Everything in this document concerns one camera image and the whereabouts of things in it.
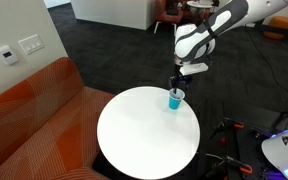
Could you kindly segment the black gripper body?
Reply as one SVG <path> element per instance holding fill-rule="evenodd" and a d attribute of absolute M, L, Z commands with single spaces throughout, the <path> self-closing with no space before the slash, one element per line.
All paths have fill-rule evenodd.
<path fill-rule="evenodd" d="M 169 78 L 169 84 L 172 88 L 179 88 L 181 86 L 187 88 L 192 83 L 193 77 L 191 75 L 180 75 Z"/>

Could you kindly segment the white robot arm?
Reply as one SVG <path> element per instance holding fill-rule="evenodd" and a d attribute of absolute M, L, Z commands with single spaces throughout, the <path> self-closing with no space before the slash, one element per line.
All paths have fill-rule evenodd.
<path fill-rule="evenodd" d="M 177 28 L 174 44 L 174 76 L 170 86 L 174 93 L 179 84 L 192 74 L 208 70 L 199 59 L 215 49 L 215 40 L 223 33 L 253 23 L 286 8 L 288 0 L 230 0 L 201 24 L 181 25 Z"/>

